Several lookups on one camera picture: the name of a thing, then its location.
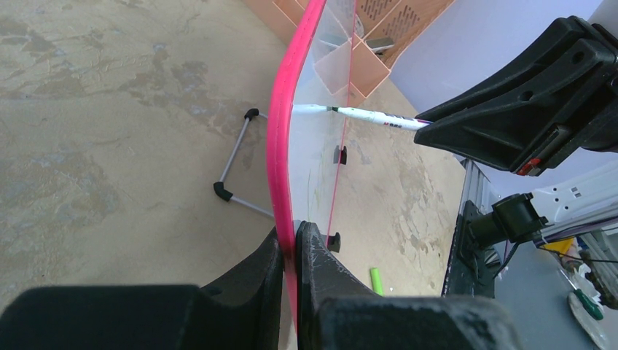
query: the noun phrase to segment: green stick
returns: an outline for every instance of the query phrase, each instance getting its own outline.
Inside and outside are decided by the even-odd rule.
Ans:
[[[382,280],[380,279],[380,271],[378,268],[371,268],[369,273],[371,274],[371,285],[375,294],[380,296],[384,295],[384,291],[382,290]]]

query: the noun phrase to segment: pink whiteboard edge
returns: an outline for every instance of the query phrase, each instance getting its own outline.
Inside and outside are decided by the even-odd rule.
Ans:
[[[266,131],[266,172],[275,227],[283,252],[286,285],[294,326],[298,330],[295,232],[289,186],[288,146],[294,92],[326,0],[311,0],[286,51],[273,86]]]
[[[356,13],[356,7],[358,6],[359,2],[355,1],[354,2],[354,12]],[[356,21],[352,22],[352,40],[354,38],[354,33],[356,33]],[[352,53],[354,52],[354,45],[353,45],[353,41],[352,41],[352,45],[350,45],[350,60],[352,59]],[[348,73],[348,100],[345,102],[346,106],[350,106],[350,84],[352,83],[352,62],[350,62],[350,71]],[[339,149],[343,149],[343,140],[345,139],[345,127],[348,124],[347,123],[348,118],[345,117],[345,120],[343,122],[343,130],[341,131],[341,142],[339,143]],[[337,183],[339,182],[339,169],[341,168],[341,163],[337,164],[337,173],[335,174],[335,188],[332,191],[332,204],[330,206],[330,217],[329,217],[329,226],[328,229],[326,230],[326,234],[328,236],[330,236],[330,226],[332,224],[332,214],[333,212],[335,212],[335,196],[337,195]]]

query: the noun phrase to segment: gray floor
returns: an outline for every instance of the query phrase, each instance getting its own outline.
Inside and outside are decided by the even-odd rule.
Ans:
[[[252,252],[272,220],[211,184],[284,51],[240,1],[6,1],[0,308],[43,284],[206,284]],[[415,113],[390,81],[364,106]],[[226,185],[268,207],[265,124]],[[387,295],[438,294],[464,170],[402,131],[348,121],[345,143],[338,257]]]

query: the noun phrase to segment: whiteboard stand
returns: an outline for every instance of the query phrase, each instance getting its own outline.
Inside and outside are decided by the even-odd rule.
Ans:
[[[234,145],[234,150],[232,151],[232,154],[230,155],[230,159],[227,160],[225,169],[223,169],[223,174],[221,174],[219,181],[213,184],[213,188],[214,188],[215,194],[226,202],[229,202],[229,201],[236,202],[248,208],[251,208],[255,211],[259,211],[260,213],[267,215],[269,217],[274,217],[271,211],[260,208],[259,206],[256,206],[255,204],[249,203],[248,201],[245,201],[244,199],[239,198],[238,196],[234,195],[232,192],[226,190],[225,185],[224,185],[225,178],[227,177],[227,174],[230,172],[230,167],[232,166],[232,163],[234,162],[234,158],[236,157],[236,153],[238,152],[240,143],[243,141],[243,137],[245,137],[247,126],[249,125],[249,122],[251,122],[253,118],[257,116],[267,118],[266,114],[260,113],[257,108],[251,108],[250,110],[247,111],[247,113],[245,113],[245,123],[243,124],[243,128],[240,130],[240,135],[238,135],[238,139],[236,140],[236,144]]]

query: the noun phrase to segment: green object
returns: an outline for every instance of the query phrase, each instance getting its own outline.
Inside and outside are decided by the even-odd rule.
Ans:
[[[586,310],[586,312],[593,317],[593,319],[596,319],[597,321],[600,321],[603,319],[603,312],[601,312],[601,309],[597,306],[597,304],[595,304],[594,301],[592,301],[585,293],[583,290],[576,288],[575,284],[573,284],[573,282],[571,282],[571,280],[568,278],[568,276],[566,275],[566,273],[564,273],[564,271],[560,270],[560,272],[563,274],[564,278],[566,278],[566,280],[568,281],[568,283],[571,285],[571,287],[573,287],[573,289],[575,289],[575,296],[577,297],[577,299],[579,300],[579,302],[582,303],[582,306],[584,306],[584,310]]]
[[[373,287],[373,291],[377,295],[384,295],[384,291],[382,290],[382,280],[380,279],[380,270],[378,268],[371,268],[369,270],[371,274],[371,286]]]

